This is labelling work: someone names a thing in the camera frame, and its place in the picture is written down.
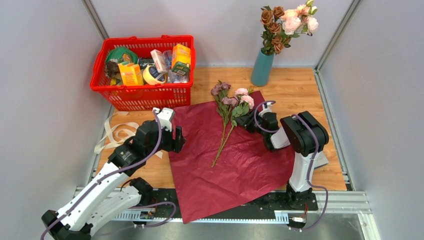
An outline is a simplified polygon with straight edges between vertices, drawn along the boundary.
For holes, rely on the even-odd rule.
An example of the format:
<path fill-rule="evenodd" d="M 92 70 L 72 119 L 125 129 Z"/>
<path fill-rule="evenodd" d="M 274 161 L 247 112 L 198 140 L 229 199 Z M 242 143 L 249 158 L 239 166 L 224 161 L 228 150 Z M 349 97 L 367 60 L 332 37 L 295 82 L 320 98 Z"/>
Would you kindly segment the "white printed ribbon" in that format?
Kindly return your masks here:
<path fill-rule="evenodd" d="M 117 111 L 106 119 L 104 122 L 105 133 L 94 147 L 95 155 L 99 155 L 102 150 L 115 148 L 123 144 L 125 140 L 135 136 L 136 129 L 141 125 L 140 123 L 124 120 L 122 123 L 111 124 L 112 120 L 117 120 L 118 117 L 126 118 L 129 115 L 129 111 Z"/>

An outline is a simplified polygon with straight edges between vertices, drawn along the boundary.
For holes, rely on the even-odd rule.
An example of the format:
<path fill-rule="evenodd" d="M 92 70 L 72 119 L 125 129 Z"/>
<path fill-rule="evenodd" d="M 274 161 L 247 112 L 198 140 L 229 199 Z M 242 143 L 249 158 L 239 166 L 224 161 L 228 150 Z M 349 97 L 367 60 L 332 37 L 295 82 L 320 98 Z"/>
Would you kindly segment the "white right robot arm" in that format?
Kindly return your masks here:
<path fill-rule="evenodd" d="M 286 205 L 299 209 L 311 194 L 313 188 L 324 190 L 324 186 L 312 184 L 316 158 L 323 152 L 329 142 L 327 130 L 308 111 L 280 119 L 272 111 L 248 113 L 235 118 L 239 126 L 248 132 L 258 132 L 263 136 L 267 150 L 273 152 L 291 146 L 294 149 L 294 165 L 288 180 L 285 195 Z"/>

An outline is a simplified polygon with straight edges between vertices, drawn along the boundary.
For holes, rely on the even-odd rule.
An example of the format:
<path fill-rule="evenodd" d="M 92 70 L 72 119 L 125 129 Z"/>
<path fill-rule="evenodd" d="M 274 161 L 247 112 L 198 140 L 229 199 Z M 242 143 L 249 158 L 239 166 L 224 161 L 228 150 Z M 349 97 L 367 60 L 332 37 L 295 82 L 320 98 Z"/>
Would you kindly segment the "pink flower bouquet brown wrap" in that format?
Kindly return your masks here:
<path fill-rule="evenodd" d="M 318 8 L 313 0 L 294 9 L 284 9 L 282 6 L 261 8 L 260 23 L 264 31 L 261 53 L 266 56 L 278 55 L 283 49 L 291 47 L 292 39 L 300 35 L 313 36 L 318 30 L 319 23 L 314 17 Z"/>

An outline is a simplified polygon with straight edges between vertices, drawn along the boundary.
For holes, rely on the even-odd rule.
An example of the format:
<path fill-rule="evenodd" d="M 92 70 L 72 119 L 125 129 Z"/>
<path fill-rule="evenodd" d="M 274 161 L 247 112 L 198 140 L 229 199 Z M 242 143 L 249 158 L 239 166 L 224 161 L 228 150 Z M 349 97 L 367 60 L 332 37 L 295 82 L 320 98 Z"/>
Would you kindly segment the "pink flower stem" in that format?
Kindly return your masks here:
<path fill-rule="evenodd" d="M 233 108 L 230 112 L 229 124 L 231 125 L 230 130 L 228 131 L 226 137 L 224 138 L 224 144 L 220 151 L 224 149 L 233 129 L 238 125 L 236 123 L 236 118 L 247 115 L 255 106 L 254 99 L 250 96 L 252 91 L 247 88 L 238 88 L 234 92 L 234 96 L 231 97 L 233 100 Z"/>

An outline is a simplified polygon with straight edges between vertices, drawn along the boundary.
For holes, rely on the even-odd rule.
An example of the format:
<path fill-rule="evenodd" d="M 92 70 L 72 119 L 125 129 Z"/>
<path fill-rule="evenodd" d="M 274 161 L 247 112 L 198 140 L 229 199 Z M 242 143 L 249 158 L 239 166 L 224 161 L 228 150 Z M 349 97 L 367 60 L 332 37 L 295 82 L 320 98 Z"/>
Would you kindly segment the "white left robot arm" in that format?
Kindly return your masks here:
<path fill-rule="evenodd" d="M 156 120 L 145 121 L 134 136 L 117 146 L 95 178 L 68 204 L 41 217 L 46 229 L 41 239 L 90 240 L 110 220 L 127 209 L 172 206 L 172 201 L 153 203 L 153 187 L 131 176 L 157 152 L 179 153 L 186 140 L 180 126 L 172 128 Z"/>

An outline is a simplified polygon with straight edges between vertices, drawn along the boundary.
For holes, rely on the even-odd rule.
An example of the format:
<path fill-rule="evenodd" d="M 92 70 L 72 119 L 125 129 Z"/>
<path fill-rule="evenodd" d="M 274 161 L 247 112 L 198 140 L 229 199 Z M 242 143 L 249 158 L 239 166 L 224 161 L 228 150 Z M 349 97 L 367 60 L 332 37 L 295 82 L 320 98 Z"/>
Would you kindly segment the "mauve flower stem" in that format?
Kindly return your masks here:
<path fill-rule="evenodd" d="M 216 161 L 224 145 L 226 128 L 230 122 L 230 114 L 234 107 L 234 104 L 233 104 L 234 101 L 232 100 L 232 98 L 228 97 L 228 92 L 230 88 L 231 88 L 231 85 L 229 83 L 218 80 L 218 83 L 210 91 L 217 105 L 216 111 L 221 116 L 222 124 L 223 124 L 220 147 L 218 149 L 218 153 L 216 154 L 215 159 L 212 162 L 212 165 L 211 165 L 212 168 L 216 165 Z"/>

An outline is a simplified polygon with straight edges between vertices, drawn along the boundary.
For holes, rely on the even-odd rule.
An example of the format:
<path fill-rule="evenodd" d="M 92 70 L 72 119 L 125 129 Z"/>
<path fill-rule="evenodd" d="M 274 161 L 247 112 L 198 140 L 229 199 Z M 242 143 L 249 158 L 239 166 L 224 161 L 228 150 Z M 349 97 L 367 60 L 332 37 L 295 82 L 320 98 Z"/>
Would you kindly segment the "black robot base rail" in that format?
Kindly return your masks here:
<path fill-rule="evenodd" d="M 241 224 L 287 224 L 290 217 L 308 214 L 363 214 L 372 213 L 367 196 L 360 191 L 313 191 L 311 197 L 297 208 L 290 208 L 284 201 L 285 191 L 275 190 L 240 206 L 204 217 L 198 223 L 241 223 Z M 179 209 L 160 205 L 153 208 L 128 209 L 120 212 L 113 220 L 127 222 L 181 223 Z"/>

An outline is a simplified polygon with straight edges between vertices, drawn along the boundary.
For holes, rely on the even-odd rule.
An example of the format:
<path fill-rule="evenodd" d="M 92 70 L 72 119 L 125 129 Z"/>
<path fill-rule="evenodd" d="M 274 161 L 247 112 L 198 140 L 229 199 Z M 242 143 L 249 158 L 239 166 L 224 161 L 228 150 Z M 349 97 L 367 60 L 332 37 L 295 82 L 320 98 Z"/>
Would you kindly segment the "dark red wrapping paper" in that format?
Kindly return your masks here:
<path fill-rule="evenodd" d="M 228 126 L 214 101 L 174 109 L 172 124 L 186 142 L 170 152 L 182 221 L 187 224 L 246 204 L 286 185 L 293 172 L 290 146 L 269 151 L 259 133 Z"/>

